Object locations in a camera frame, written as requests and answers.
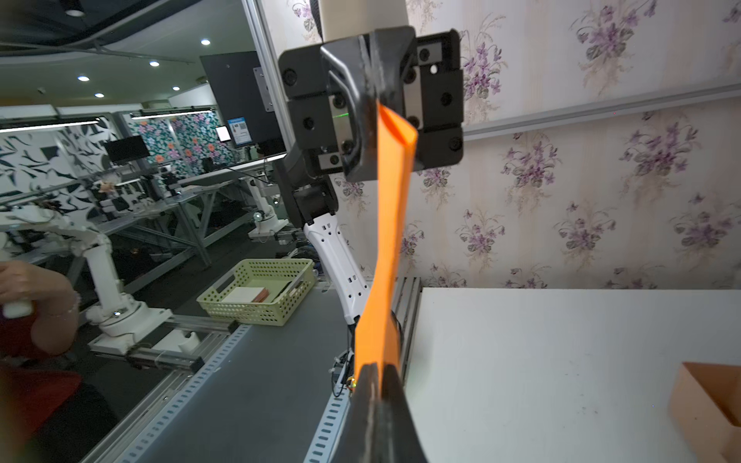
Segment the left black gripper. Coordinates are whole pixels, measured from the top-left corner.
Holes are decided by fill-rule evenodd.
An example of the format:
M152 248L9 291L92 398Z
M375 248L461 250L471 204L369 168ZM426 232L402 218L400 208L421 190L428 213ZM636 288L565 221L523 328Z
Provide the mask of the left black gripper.
M464 96L457 30L417 36L376 29L284 52L279 59L295 145L317 174L377 174L376 99L418 130L416 170L463 158Z

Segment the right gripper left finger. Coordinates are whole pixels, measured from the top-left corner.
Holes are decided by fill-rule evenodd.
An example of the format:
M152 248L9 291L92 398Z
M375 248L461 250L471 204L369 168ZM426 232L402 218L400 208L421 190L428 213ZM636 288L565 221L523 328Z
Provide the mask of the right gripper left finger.
M331 462L376 462L376 432L382 403L378 364L362 366L349 412Z

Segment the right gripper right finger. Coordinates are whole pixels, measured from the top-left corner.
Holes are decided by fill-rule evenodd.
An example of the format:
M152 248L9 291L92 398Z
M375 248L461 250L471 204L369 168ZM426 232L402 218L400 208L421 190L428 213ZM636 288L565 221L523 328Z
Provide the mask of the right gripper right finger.
M386 365L381 384L381 461L426 462L397 368Z

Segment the person's bare forearm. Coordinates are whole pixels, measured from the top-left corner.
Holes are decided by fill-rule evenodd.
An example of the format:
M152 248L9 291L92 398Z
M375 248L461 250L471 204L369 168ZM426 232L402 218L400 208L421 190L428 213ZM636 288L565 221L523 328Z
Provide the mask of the person's bare forearm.
M34 286L33 302L37 317L31 329L34 346L55 356L68 351L79 324L79 295L69 280L56 272L46 272Z

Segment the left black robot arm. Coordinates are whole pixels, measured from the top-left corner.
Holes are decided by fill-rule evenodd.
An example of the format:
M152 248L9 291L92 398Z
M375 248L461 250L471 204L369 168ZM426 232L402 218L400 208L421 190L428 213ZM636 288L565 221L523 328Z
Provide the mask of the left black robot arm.
M377 177L379 104L418 131L416 171L463 157L463 71L457 30L417 36L411 26L285 51L278 60L295 142L276 168L289 220L335 285L348 325L370 292L345 239L331 175Z

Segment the person's hand at edge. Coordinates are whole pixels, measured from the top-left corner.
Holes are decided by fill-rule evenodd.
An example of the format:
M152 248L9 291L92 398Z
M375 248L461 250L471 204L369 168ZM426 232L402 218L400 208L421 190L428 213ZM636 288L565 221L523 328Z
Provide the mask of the person's hand at edge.
M44 268L12 260L1 262L1 306L4 318L31 316L34 301L54 296L59 291L59 278Z

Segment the green perforated basket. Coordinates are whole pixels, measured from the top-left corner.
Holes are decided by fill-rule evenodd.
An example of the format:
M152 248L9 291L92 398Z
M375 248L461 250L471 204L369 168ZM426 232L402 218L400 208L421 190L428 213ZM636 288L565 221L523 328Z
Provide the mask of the green perforated basket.
M242 260L197 302L211 318L283 326L314 285L312 260Z

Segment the peach desk organizer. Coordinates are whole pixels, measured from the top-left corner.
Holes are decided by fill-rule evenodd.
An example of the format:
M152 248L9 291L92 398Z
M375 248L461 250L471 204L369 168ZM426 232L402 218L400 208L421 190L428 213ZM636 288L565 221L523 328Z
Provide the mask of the peach desk organizer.
M669 410L698 461L740 460L739 366L682 364Z

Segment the aluminium mounting rail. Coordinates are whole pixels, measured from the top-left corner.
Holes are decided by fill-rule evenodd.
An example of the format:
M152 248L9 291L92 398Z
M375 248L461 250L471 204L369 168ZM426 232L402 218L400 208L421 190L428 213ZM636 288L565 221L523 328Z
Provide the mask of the aluminium mounting rail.
M141 348L130 357L134 366L166 376L86 455L85 462L142 462L147 451L195 399L206 382L227 364L250 326L198 316L172 316L165 326L199 336L191 353Z

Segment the white robot on pedestal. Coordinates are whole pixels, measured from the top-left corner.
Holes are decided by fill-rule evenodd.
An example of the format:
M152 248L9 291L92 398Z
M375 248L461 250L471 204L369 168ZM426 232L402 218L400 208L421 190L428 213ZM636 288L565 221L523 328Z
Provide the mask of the white robot on pedestal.
M58 235L63 247L86 260L98 305L86 310L85 318L102 332L89 343L92 351L124 357L173 316L170 310L151 308L124 291L112 259L110 239L97 227L35 204L1 212L3 233L27 230Z

